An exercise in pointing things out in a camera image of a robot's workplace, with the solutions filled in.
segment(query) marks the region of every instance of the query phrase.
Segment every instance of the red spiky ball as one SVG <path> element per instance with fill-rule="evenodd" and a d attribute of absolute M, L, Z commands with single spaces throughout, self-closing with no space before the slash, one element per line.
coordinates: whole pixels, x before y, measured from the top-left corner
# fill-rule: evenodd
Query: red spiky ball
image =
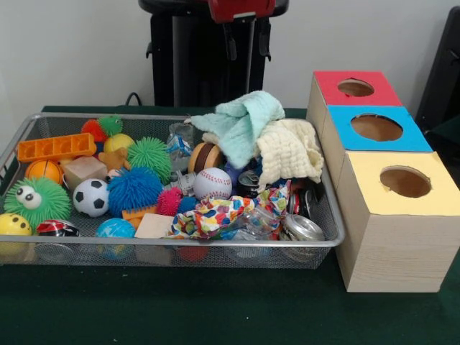
<path fill-rule="evenodd" d="M 177 187 L 164 190 L 158 196 L 157 213 L 163 216 L 175 216 L 178 212 L 181 198 L 182 192 Z"/>
<path fill-rule="evenodd" d="M 108 139 L 102 130 L 101 125 L 95 119 L 91 119 L 85 122 L 83 127 L 81 127 L 81 132 L 92 134 L 95 142 L 105 142 Z"/>

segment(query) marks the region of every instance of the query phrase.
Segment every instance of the light blue cloth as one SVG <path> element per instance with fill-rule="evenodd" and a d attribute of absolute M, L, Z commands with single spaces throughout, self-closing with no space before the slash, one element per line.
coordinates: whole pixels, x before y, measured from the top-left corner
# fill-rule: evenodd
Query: light blue cloth
<path fill-rule="evenodd" d="M 219 104 L 215 114 L 192 116 L 191 121 L 196 128 L 214 133 L 227 160 L 241 169 L 251 160 L 264 127 L 284 117 L 285 111 L 275 97 L 265 91 L 254 91 Z"/>

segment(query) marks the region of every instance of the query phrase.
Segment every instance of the pink spiky ball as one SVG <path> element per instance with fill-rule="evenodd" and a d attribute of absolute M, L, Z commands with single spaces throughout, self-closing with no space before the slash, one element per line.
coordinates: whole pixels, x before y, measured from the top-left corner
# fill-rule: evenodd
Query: pink spiky ball
<path fill-rule="evenodd" d="M 158 196 L 157 214 L 162 214 L 163 216 L 175 216 L 178 212 L 181 198 L 182 192 L 177 187 L 164 190 Z"/>

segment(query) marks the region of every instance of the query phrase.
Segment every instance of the blue lid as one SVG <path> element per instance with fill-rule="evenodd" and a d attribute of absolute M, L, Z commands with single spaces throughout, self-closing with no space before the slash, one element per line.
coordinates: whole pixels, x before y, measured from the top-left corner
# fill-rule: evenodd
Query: blue lid
<path fill-rule="evenodd" d="M 332 120 L 346 150 L 432 152 L 412 116 L 403 106 L 328 106 Z M 387 141 L 378 141 L 358 134 L 351 120 L 370 116 L 396 123 L 396 132 Z"/>

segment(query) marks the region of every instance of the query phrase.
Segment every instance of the metal mesh tray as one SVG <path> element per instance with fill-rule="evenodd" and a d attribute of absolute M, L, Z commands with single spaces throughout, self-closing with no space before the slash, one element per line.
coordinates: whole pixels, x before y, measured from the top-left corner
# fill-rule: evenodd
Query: metal mesh tray
<path fill-rule="evenodd" d="M 88 119 L 100 114 L 41 113 L 26 119 L 0 157 L 0 212 L 6 191 L 24 177 L 27 164 L 17 161 L 17 144 L 78 133 Z M 169 126 L 185 116 L 121 115 L 123 133 L 133 139 L 157 137 L 166 141 Z M 201 140 L 195 131 L 194 144 Z M 166 239 L 117 239 L 93 237 L 98 225 L 110 218 L 84 218 L 73 210 L 70 221 L 80 237 L 0 236 L 0 264 L 256 267 L 315 269 L 331 247 L 344 239 L 344 225 L 327 168 L 318 185 L 318 202 L 311 218 L 324 231 L 325 241 L 193 241 Z"/>

